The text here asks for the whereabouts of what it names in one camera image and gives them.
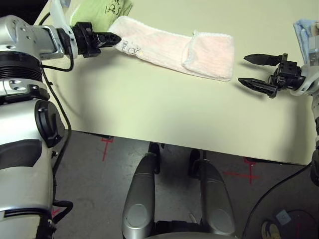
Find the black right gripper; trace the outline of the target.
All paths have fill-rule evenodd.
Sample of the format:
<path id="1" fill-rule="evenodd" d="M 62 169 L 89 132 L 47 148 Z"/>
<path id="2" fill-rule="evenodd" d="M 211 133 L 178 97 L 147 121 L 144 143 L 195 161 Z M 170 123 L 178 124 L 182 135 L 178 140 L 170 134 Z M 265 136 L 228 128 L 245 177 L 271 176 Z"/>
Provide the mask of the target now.
<path id="1" fill-rule="evenodd" d="M 297 62 L 288 61 L 288 55 L 274 56 L 267 54 L 250 54 L 244 60 L 255 65 L 278 66 L 268 78 L 268 83 L 254 78 L 239 78 L 238 81 L 245 87 L 266 94 L 269 98 L 274 98 L 280 90 L 297 90 L 305 80 L 301 75 L 301 67 Z"/>

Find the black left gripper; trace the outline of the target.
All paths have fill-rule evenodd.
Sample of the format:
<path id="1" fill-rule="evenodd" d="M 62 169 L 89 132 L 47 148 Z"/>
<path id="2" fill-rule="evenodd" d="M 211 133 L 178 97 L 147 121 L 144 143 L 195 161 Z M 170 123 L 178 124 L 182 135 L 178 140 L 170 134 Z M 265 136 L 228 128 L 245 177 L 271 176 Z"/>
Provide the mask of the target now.
<path id="1" fill-rule="evenodd" d="M 96 32 L 97 46 L 94 45 L 94 31 L 90 22 L 77 22 L 71 27 L 77 42 L 78 54 L 84 58 L 101 54 L 99 48 L 113 47 L 121 41 L 121 37 L 111 32 Z"/>

